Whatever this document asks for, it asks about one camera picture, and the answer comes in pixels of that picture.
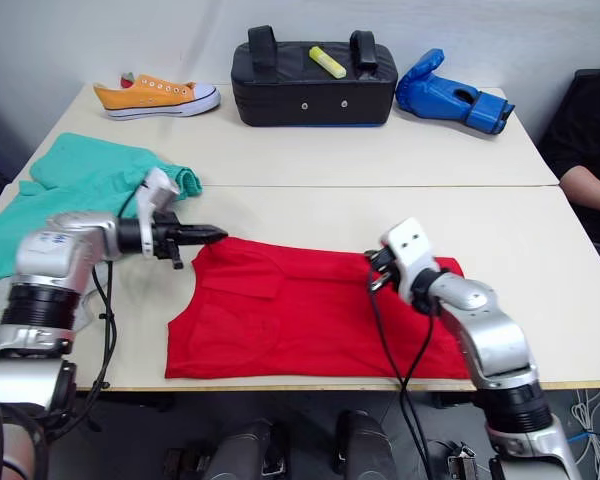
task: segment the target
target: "red cloth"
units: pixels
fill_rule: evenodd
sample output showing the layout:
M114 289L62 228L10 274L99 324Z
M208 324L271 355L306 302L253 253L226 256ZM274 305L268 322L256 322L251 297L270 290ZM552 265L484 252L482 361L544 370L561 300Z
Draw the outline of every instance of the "red cloth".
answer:
M438 262L462 273L453 259ZM193 299L169 323L167 378L394 375L371 309L363 255L227 238L204 247L193 266ZM378 303L404 374L428 319L389 287L378 293ZM414 376L468 377L455 339L440 322Z

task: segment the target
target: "black bag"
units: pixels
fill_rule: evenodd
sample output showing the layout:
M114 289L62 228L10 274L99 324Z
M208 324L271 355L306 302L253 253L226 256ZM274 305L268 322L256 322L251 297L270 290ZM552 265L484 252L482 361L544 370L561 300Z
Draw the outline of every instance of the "black bag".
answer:
M316 45L347 70L346 77L332 77L309 57ZM277 43L270 26L251 28L231 69L240 118L252 126L382 124L397 80L389 50L360 30L349 43Z

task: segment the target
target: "blue boxing glove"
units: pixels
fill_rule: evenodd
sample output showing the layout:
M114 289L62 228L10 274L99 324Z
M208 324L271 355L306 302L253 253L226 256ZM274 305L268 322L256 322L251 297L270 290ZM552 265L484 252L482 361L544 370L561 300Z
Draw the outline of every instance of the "blue boxing glove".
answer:
M481 92L432 72L444 61L444 52L425 53L398 83L400 107L422 118L457 120L484 133L500 133L513 111L504 98Z

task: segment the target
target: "white wall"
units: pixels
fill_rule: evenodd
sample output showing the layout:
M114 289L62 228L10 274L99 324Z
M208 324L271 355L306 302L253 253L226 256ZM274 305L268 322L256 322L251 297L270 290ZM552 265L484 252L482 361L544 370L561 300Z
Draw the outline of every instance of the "white wall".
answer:
M400 74L441 47L441 75L504 88L535 139L573 71L600 67L600 0L0 0L0 125L30 153L83 82L227 82L247 28L267 23L280 40L373 30Z

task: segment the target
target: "teal towel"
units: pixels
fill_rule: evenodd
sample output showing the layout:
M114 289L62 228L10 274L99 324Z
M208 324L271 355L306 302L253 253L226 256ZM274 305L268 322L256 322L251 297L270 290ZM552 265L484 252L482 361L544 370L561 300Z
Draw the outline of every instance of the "teal towel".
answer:
M153 167L178 184L179 200L202 192L191 169L164 163L147 149L73 133L59 135L49 152L31 166L35 181L21 181L20 192L0 214L0 278L13 274L20 241L43 227L48 217L80 210L117 214ZM135 212L131 202L125 216Z

